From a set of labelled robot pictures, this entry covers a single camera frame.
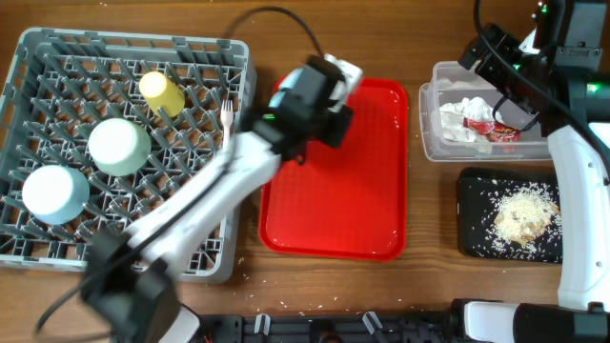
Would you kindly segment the white plastic fork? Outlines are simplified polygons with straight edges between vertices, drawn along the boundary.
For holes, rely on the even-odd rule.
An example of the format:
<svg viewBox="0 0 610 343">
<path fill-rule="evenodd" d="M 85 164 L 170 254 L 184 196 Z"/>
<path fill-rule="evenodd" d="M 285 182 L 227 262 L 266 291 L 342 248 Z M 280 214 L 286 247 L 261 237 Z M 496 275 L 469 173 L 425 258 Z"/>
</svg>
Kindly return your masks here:
<svg viewBox="0 0 610 343">
<path fill-rule="evenodd" d="M 220 120 L 223 126 L 223 147 L 228 149 L 231 140 L 232 125 L 234 122 L 233 103 L 230 100 L 224 100 L 222 102 Z"/>
</svg>

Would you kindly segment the red snack wrapper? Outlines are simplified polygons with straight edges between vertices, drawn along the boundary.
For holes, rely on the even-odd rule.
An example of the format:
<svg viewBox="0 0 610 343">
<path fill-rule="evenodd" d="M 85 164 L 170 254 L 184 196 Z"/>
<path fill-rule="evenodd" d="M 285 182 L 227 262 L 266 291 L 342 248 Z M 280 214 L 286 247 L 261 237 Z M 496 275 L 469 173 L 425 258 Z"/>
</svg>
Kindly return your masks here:
<svg viewBox="0 0 610 343">
<path fill-rule="evenodd" d="M 520 139 L 520 130 L 505 126 L 498 121 L 476 121 L 465 118 L 463 126 L 486 137 L 490 142 L 518 142 Z"/>
</svg>

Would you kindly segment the white napkin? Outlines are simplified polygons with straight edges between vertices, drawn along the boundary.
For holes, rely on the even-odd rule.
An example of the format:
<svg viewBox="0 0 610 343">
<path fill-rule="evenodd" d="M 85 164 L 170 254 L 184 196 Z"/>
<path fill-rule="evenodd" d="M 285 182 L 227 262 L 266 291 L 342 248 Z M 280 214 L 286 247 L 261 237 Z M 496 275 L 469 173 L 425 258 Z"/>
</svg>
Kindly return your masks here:
<svg viewBox="0 0 610 343">
<path fill-rule="evenodd" d="M 464 97 L 460 102 L 447 103 L 439 108 L 443 138 L 461 143 L 488 143 L 486 136 L 463 125 L 465 119 L 491 122 L 492 107 L 481 97 Z"/>
</svg>

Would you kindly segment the rice and food scraps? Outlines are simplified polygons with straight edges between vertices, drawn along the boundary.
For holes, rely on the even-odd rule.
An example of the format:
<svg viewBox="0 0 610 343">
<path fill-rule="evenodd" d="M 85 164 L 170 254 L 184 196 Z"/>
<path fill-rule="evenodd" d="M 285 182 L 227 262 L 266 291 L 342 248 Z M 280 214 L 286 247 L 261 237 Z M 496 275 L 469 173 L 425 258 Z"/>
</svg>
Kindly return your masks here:
<svg viewBox="0 0 610 343">
<path fill-rule="evenodd" d="M 483 212 L 480 257 L 559 263 L 562 229 L 559 190 L 541 182 L 509 182 L 484 194 L 491 208 Z"/>
</svg>

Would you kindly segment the yellow plastic cup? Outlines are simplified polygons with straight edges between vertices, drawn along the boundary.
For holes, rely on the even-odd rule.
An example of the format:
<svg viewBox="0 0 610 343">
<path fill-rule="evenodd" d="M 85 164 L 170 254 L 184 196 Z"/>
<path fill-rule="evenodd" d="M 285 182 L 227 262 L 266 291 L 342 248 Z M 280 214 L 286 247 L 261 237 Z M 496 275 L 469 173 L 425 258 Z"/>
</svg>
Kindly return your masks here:
<svg viewBox="0 0 610 343">
<path fill-rule="evenodd" d="M 183 91 L 161 72 L 145 73 L 138 83 L 138 89 L 155 113 L 162 108 L 170 118 L 175 118 L 185 107 Z"/>
</svg>

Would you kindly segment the mint green bowl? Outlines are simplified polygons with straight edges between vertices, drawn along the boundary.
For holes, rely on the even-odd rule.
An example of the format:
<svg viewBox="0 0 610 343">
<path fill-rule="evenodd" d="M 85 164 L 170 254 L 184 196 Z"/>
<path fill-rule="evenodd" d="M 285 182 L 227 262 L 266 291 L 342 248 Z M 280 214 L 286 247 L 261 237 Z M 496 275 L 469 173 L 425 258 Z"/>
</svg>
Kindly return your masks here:
<svg viewBox="0 0 610 343">
<path fill-rule="evenodd" d="M 144 166 L 152 142 L 142 127 L 126 119 L 112 118 L 93 129 L 88 148 L 97 169 L 111 176 L 124 176 Z"/>
</svg>

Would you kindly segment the small light blue bowl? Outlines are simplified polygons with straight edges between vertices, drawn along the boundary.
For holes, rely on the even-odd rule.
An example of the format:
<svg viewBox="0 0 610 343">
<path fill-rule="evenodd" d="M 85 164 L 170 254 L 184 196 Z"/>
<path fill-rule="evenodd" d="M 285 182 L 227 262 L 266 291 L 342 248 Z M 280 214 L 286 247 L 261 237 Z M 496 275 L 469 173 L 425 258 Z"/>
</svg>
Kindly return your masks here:
<svg viewBox="0 0 610 343">
<path fill-rule="evenodd" d="M 60 225 L 75 219 L 90 197 L 86 176 L 73 168 L 44 166 L 26 179 L 22 198 L 27 210 L 40 221 Z"/>
</svg>

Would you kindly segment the large light blue plate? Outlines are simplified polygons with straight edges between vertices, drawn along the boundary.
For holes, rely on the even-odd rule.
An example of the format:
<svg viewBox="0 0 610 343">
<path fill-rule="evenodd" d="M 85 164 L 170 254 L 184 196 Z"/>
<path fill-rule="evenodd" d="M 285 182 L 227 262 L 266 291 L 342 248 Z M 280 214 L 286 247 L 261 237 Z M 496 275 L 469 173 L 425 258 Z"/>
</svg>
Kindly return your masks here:
<svg viewBox="0 0 610 343">
<path fill-rule="evenodd" d="M 295 87 L 296 81 L 301 76 L 302 68 L 291 71 L 279 84 L 277 94 L 289 93 Z"/>
</svg>

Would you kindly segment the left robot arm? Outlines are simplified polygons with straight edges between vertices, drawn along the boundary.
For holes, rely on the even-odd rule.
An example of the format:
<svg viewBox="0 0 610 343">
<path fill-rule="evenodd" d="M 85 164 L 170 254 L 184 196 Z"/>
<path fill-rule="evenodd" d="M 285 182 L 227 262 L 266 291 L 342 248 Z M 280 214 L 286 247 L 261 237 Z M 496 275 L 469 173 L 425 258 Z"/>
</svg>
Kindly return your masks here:
<svg viewBox="0 0 610 343">
<path fill-rule="evenodd" d="M 198 316 L 175 288 L 187 262 L 220 222 L 282 165 L 302 163 L 309 142 L 338 148 L 354 112 L 349 96 L 361 68 L 331 54 L 312 55 L 280 83 L 265 107 L 240 114 L 227 148 L 161 206 L 121 233 L 91 243 L 79 287 L 121 342 L 190 342 Z"/>
</svg>

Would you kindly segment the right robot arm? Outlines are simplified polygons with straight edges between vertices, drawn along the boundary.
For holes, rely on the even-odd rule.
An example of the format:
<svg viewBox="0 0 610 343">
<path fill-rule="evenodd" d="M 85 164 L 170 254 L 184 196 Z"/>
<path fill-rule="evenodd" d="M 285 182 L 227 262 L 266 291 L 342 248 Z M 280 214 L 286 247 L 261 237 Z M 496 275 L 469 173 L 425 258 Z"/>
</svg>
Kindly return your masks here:
<svg viewBox="0 0 610 343">
<path fill-rule="evenodd" d="M 454 334 L 480 342 L 605 342 L 609 338 L 609 77 L 600 72 L 608 5 L 539 3 L 533 51 L 477 24 L 460 65 L 534 115 L 559 184 L 562 270 L 554 306 L 457 299 Z"/>
</svg>

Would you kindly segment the grey dishwasher rack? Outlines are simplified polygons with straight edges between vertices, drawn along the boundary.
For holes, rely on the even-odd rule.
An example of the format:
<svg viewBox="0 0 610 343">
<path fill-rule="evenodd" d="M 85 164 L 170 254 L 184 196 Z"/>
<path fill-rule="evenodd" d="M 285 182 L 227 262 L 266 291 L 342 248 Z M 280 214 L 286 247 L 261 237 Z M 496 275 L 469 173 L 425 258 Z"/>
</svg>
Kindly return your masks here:
<svg viewBox="0 0 610 343">
<path fill-rule="evenodd" d="M 155 113 L 138 83 L 150 71 L 184 93 L 175 118 Z M 253 99 L 256 73 L 246 44 L 93 30 L 26 30 L 1 86 L 1 263 L 6 268 L 81 272 L 97 232 L 121 232 L 153 211 L 221 150 L 224 100 L 234 111 Z M 93 128 L 122 118 L 152 141 L 144 166 L 125 176 L 96 168 Z M 35 170 L 58 165 L 82 172 L 91 195 L 72 221 L 46 224 L 24 205 Z"/>
</svg>

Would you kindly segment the red plastic tray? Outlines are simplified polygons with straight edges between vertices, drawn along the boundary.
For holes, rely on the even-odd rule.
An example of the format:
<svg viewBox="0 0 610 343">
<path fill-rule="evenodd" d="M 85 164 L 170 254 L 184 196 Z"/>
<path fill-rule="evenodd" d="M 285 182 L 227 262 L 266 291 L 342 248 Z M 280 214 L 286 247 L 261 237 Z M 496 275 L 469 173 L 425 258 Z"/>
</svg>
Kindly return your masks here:
<svg viewBox="0 0 610 343">
<path fill-rule="evenodd" d="M 271 251 L 390 261 L 407 242 L 407 92 L 366 78 L 348 104 L 354 120 L 342 145 L 307 147 L 262 191 L 258 234 Z"/>
</svg>

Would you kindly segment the clear plastic bin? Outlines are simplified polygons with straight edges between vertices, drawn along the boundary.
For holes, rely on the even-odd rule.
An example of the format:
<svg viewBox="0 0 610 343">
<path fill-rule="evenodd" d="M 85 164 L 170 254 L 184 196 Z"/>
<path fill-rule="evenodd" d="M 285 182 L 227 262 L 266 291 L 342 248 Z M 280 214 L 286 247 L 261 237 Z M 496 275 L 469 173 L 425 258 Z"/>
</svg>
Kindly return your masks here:
<svg viewBox="0 0 610 343">
<path fill-rule="evenodd" d="M 464 97 L 481 97 L 493 108 L 501 94 L 489 82 L 456 61 L 436 63 L 431 80 L 422 85 L 418 93 L 421 137 L 429 160 L 536 161 L 551 158 L 547 139 L 541 136 L 539 125 L 521 133 L 518 142 L 461 143 L 444 139 L 439 108 L 447 103 L 460 102 Z M 534 118 L 509 101 L 492 112 L 492 117 L 492 121 L 515 129 L 524 128 Z"/>
</svg>

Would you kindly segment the black plastic tray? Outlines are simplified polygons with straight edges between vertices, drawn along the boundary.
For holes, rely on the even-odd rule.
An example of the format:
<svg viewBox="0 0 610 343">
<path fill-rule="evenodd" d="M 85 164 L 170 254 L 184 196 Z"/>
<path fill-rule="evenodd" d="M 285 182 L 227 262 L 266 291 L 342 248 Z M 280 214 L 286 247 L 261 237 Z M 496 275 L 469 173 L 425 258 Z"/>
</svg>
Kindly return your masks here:
<svg viewBox="0 0 610 343">
<path fill-rule="evenodd" d="M 482 226 L 478 220 L 484 211 L 491 208 L 484 194 L 489 191 L 503 190 L 509 182 L 519 184 L 541 182 L 554 185 L 559 189 L 556 176 L 545 171 L 484 168 L 463 170 L 457 182 L 458 247 L 463 254 L 480 257 L 477 255 L 478 249 L 472 245 L 482 241 Z M 485 256 L 480 258 L 498 259 Z"/>
</svg>

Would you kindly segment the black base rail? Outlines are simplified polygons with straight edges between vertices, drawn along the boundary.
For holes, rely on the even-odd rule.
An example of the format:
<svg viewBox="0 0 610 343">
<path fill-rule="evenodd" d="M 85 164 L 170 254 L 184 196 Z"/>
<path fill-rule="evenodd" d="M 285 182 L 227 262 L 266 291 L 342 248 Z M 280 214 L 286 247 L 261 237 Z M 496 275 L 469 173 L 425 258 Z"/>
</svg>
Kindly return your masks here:
<svg viewBox="0 0 610 343">
<path fill-rule="evenodd" d="M 199 343 L 450 342 L 473 339 L 445 312 L 383 315 L 202 315 L 192 339 Z"/>
</svg>

